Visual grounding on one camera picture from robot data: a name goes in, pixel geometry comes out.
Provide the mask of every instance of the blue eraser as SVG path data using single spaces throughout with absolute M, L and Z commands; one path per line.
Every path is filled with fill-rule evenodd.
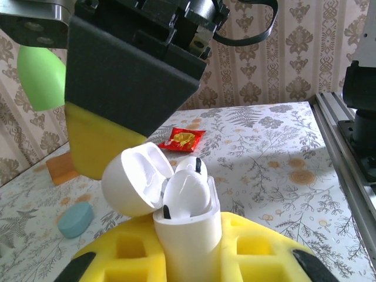
M 92 222 L 93 209 L 88 202 L 80 202 L 70 207 L 61 217 L 58 229 L 66 238 L 80 236 Z

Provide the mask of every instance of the red packet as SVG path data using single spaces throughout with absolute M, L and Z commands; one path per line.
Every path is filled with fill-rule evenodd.
M 169 140 L 159 144 L 158 147 L 172 151 L 193 152 L 205 132 L 205 130 L 174 127 Z

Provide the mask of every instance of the table surface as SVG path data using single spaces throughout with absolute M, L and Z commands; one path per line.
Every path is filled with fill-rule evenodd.
M 149 140 L 166 140 L 175 126 L 207 131 L 192 155 L 214 177 L 222 211 L 308 246 L 340 281 L 376 281 L 308 103 L 176 112 Z M 165 154 L 173 167 L 186 157 Z M 82 201 L 95 218 L 65 239 L 57 222 Z M 55 187 L 43 160 L 0 188 L 0 281 L 53 281 L 79 249 L 126 219 L 100 182 L 79 176 Z

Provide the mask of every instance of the yellow foam holder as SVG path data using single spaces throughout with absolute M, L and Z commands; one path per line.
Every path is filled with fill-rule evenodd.
M 221 282 L 311 281 L 292 254 L 292 250 L 313 254 L 309 248 L 233 213 L 222 212 L 221 220 Z M 96 256 L 80 282 L 167 281 L 152 215 L 118 225 L 75 257 L 88 252 Z

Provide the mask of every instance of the beige wallpaper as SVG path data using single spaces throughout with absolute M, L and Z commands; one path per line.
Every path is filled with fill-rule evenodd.
M 369 0 L 279 0 L 268 40 L 247 47 L 213 42 L 200 89 L 182 109 L 305 100 L 337 91 L 362 32 Z M 226 0 L 221 35 L 260 33 L 271 20 L 261 5 Z M 34 112 L 19 85 L 19 46 L 0 32 L 0 186 L 66 142 L 62 108 Z M 66 52 L 53 50 L 63 61 Z
M 231 9 L 222 35 L 264 31 L 272 17 L 262 5 L 225 1 Z M 213 43 L 199 91 L 183 109 L 306 100 L 338 91 L 362 32 L 369 0 L 279 0 L 268 40 L 247 47 Z

